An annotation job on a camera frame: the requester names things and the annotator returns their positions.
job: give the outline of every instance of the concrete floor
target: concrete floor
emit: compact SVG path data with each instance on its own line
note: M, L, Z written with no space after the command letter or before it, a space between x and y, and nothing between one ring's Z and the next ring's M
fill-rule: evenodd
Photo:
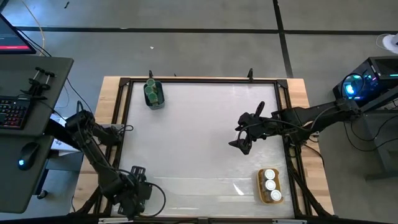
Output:
M276 29L272 0L25 0L43 26ZM279 0L288 30L398 30L395 0ZM20 1L11 0L3 15L15 26L36 26ZM41 43L38 32L26 32ZM71 57L73 86L95 109L106 75L286 77L277 34L156 34L46 32L46 49ZM375 35L286 35L293 75L306 83L311 105L334 100L331 89L369 56L391 55L375 45ZM62 93L57 110L75 111L78 99L70 90L70 104ZM380 168L373 153L354 150L342 136L342 124L320 137L335 213L343 218L392 222L398 220L397 179L365 182ZM77 175L67 180L63 196L32 199L21 215L0 219L40 217L69 212ZM57 181L46 182L57 192Z

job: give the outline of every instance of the wooden table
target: wooden table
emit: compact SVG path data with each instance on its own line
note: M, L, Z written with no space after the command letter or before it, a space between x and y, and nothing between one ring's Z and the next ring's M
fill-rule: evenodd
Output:
M121 77L104 77L95 113L96 122L99 124L111 123L120 78ZM161 78L173 79L175 77L161 77ZM198 77L178 77L178 78L197 79ZM233 79L241 80L246 78L233 78ZM296 106L302 108L309 107L307 92L305 91L304 80L294 78L294 79L287 79L287 82L289 85L289 94L290 94L292 107ZM121 108L119 110L118 123L121 122L124 101L126 99L126 92L127 90L125 88L121 100ZM317 143L309 141L308 145L319 151ZM331 204L328 183L326 181L325 170L323 169L321 158L316 153L314 153L312 150L308 149L305 146L302 147L301 156L303 160L303 168L305 171L305 178L307 181L308 188L311 190L312 194L314 194L315 198L322 204L323 208L329 213L333 213L333 206ZM114 150L111 153L111 162L113 160L113 157L114 157ZM97 174L95 173L94 169L92 168L90 163L87 161L87 158L85 157L83 160L83 165L81 167L78 183L75 190L75 196L73 199L73 204L77 210L81 208L81 206L91 196L91 194L94 192L97 186L98 186ZM297 185L296 189L298 193L300 209L302 212L304 212L305 210L304 210L301 190ZM101 209L104 209L105 204L106 204L106 199L103 198Z

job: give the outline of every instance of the computer monitor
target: computer monitor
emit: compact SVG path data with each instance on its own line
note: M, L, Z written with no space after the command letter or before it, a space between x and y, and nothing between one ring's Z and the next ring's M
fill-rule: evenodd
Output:
M0 54L36 54L36 50L2 14L0 14Z

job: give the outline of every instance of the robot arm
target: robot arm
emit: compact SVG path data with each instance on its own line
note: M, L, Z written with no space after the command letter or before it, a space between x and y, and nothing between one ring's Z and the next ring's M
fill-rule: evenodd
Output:
M272 112L271 118L260 117L264 109L261 102L254 114L244 113L240 116L235 129L239 131L238 139L229 145L239 148L243 154L250 152L252 142L257 139L265 140L269 136L286 135L290 143L298 146L305 143L312 133L323 131L328 126L348 121L361 114L354 100L340 99L310 108L287 108ZM240 139L242 132L246 138Z
M152 193L152 185L146 182L145 168L133 166L130 172L126 172L127 175L122 174L121 171L124 170L113 168L93 139L95 136L102 144L114 146L121 141L119 131L115 127L103 128L96 124L93 114L85 110L77 111L66 121L63 127L50 120L45 133L80 149L98 175L100 192L112 204L120 203L123 214L129 220L139 216L144 211L145 202L149 200ZM85 208L84 211L88 212L91 206Z

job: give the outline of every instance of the blue light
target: blue light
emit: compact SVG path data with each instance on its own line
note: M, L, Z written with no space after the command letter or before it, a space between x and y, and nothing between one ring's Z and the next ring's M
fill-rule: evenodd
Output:
M354 94L355 91L351 85L346 85L346 91L348 94Z

